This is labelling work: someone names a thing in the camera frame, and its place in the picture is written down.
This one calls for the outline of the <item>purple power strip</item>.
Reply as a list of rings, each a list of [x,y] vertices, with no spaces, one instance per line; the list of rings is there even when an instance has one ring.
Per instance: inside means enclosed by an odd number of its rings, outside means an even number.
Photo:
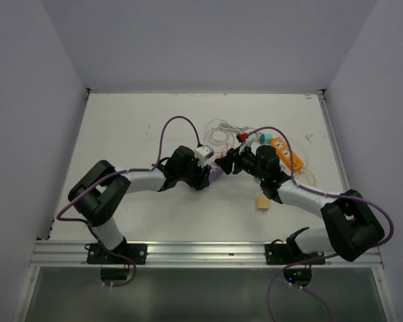
[[[216,164],[211,164],[211,170],[209,175],[209,182],[212,184],[214,181],[218,180],[219,177],[223,174],[223,171]]]

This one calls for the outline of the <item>teal usb charger plug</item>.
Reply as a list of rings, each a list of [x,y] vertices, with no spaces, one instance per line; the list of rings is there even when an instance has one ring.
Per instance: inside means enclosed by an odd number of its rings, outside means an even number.
[[[259,136],[260,144],[270,144],[273,140],[273,136],[271,134],[261,134]]]

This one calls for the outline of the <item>orange power strip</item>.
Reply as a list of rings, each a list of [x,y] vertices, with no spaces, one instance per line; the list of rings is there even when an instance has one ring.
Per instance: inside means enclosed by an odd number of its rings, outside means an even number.
[[[279,159],[288,167],[289,170],[299,171],[304,167],[302,159],[289,149],[285,140],[281,137],[276,137],[271,140],[271,145],[275,148]]]

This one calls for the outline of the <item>yellow usb charger plug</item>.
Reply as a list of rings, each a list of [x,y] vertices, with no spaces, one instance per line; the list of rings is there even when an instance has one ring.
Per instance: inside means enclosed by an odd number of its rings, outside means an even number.
[[[258,197],[256,200],[256,210],[260,213],[266,213],[270,208],[270,200],[267,197]]]

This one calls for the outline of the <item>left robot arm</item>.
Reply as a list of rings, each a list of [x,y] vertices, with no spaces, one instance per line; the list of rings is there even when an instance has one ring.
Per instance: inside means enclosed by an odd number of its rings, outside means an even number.
[[[212,168],[208,160],[213,155],[209,146],[194,150],[179,146],[165,164],[157,164],[152,169],[121,171],[101,160],[70,190],[68,200],[104,245],[104,258],[116,264],[126,255],[125,238],[113,218],[124,195],[163,192],[174,188],[178,182],[200,191],[210,185]]]

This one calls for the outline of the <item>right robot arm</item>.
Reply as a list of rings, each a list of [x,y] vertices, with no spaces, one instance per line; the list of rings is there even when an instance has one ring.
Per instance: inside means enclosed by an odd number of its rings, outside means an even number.
[[[259,146],[256,151],[249,147],[231,149],[215,163],[226,174],[244,171],[255,177],[268,199],[297,207],[323,220],[323,227],[303,227],[285,240],[281,249],[293,263],[301,263],[318,252],[334,252],[352,262],[385,236],[381,223],[357,191],[335,195],[300,187],[281,169],[279,156],[272,146]]]

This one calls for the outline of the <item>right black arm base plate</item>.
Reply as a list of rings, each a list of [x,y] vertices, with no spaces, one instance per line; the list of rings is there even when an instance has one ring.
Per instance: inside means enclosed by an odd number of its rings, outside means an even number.
[[[300,261],[308,261],[309,264],[323,265],[325,259],[322,259],[323,253],[317,252],[304,254],[296,243],[296,238],[308,227],[301,228],[291,234],[285,241],[275,239],[271,243],[265,244],[265,259],[267,265],[288,265]]]

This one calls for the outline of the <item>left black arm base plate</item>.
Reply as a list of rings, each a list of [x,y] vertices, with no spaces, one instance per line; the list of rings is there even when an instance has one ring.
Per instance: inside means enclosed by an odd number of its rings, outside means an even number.
[[[85,244],[88,264],[119,265],[129,264],[128,259],[135,265],[144,265],[148,254],[148,245],[142,243],[127,243],[123,241],[114,250],[104,249],[99,243]]]

